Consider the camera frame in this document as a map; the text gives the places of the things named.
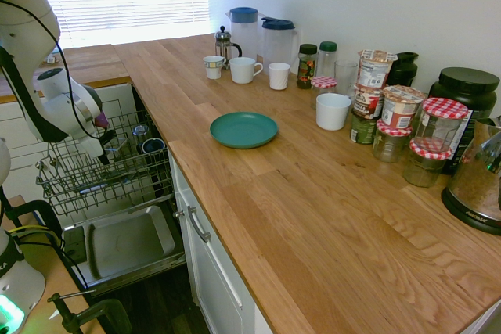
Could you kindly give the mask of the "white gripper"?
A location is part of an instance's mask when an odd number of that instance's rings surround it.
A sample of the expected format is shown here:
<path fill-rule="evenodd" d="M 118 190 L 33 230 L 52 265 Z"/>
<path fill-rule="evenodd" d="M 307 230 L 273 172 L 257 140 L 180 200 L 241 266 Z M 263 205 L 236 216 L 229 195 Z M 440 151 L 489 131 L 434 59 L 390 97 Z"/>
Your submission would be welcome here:
<path fill-rule="evenodd" d="M 104 153 L 93 123 L 87 122 L 83 127 L 84 128 L 80 126 L 77 127 L 77 130 L 73 133 L 73 139 L 79 143 L 80 147 L 90 155 L 90 157 L 98 157 L 102 165 L 109 165 L 110 161 Z"/>

